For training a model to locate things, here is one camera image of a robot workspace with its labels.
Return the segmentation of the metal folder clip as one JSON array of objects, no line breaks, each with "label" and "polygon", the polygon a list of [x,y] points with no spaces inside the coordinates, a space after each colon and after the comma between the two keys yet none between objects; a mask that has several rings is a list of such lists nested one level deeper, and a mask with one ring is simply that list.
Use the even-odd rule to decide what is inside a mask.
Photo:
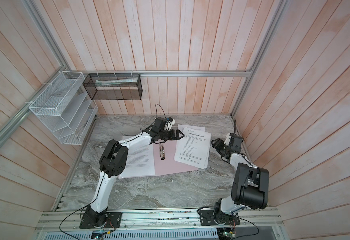
[{"label": "metal folder clip", "polygon": [[159,155],[161,160],[165,160],[165,149],[163,144],[159,144]]}]

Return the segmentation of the printed paper sheets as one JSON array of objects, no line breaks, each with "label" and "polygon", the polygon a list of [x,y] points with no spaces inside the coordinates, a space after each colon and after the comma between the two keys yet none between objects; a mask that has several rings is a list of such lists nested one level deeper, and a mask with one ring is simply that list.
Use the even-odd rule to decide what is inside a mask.
[{"label": "printed paper sheets", "polygon": [[211,133],[205,127],[179,125],[185,137],[177,142],[174,160],[199,169],[208,167]]}]

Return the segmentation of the printed paper sheet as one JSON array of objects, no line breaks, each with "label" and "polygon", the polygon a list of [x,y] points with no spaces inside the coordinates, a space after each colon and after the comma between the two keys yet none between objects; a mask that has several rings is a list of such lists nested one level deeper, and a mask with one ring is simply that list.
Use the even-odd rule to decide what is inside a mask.
[{"label": "printed paper sheet", "polygon": [[149,134],[141,133],[119,143],[128,148],[126,167],[119,175],[120,179],[155,175],[153,145]]}]

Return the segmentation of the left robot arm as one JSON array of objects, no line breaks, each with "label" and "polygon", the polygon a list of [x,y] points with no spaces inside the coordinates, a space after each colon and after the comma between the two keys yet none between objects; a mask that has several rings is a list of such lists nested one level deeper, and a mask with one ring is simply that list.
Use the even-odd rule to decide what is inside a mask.
[{"label": "left robot arm", "polygon": [[185,134],[172,126],[173,118],[155,118],[153,124],[126,140],[110,140],[100,157],[100,177],[94,197],[81,217],[80,229],[100,229],[107,225],[108,199],[118,176],[125,170],[128,153],[152,144],[178,141]]}]

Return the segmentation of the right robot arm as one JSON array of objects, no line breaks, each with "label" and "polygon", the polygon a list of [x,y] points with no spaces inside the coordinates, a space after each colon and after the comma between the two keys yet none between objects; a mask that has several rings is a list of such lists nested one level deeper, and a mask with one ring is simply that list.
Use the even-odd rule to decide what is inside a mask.
[{"label": "right robot arm", "polygon": [[256,166],[242,153],[243,140],[230,133],[225,140],[211,141],[224,161],[236,170],[231,195],[218,200],[214,207],[214,221],[219,225],[232,223],[240,210],[263,210],[268,204],[269,171]]}]

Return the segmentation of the paper in black basket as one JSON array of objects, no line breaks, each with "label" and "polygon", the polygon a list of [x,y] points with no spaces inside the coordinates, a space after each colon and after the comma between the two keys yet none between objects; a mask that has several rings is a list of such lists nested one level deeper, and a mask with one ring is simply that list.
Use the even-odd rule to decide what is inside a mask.
[{"label": "paper in black basket", "polygon": [[121,90],[135,88],[138,77],[124,79],[96,79],[95,86],[101,90]]}]

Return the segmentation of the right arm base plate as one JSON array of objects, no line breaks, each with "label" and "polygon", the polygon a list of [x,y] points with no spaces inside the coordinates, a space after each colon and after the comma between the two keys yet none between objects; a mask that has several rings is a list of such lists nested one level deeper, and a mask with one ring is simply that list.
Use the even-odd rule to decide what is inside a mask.
[{"label": "right arm base plate", "polygon": [[240,219],[221,212],[215,213],[214,210],[201,209],[197,213],[200,216],[202,226],[236,226],[240,225]]}]

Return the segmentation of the black mesh wall basket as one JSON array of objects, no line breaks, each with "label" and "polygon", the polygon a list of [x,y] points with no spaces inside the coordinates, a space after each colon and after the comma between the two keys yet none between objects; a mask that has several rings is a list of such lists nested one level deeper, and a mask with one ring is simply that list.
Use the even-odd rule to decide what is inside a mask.
[{"label": "black mesh wall basket", "polygon": [[139,74],[88,74],[83,86],[95,101],[137,101],[143,92]]}]

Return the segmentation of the aluminium front rail frame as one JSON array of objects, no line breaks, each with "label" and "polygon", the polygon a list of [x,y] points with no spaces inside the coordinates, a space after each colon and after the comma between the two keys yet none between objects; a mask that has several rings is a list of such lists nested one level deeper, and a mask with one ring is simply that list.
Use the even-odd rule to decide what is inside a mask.
[{"label": "aluminium front rail frame", "polygon": [[287,240],[277,208],[245,209],[236,226],[202,226],[197,208],[111,210],[122,212],[117,229],[79,229],[81,211],[45,212],[36,225],[35,240]]}]

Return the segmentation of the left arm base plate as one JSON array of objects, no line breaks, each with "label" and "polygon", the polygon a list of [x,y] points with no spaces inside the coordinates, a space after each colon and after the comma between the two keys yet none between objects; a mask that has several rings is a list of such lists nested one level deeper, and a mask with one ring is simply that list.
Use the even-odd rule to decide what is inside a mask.
[{"label": "left arm base plate", "polygon": [[122,212],[109,212],[97,214],[85,213],[82,216],[79,229],[117,229],[121,224]]}]

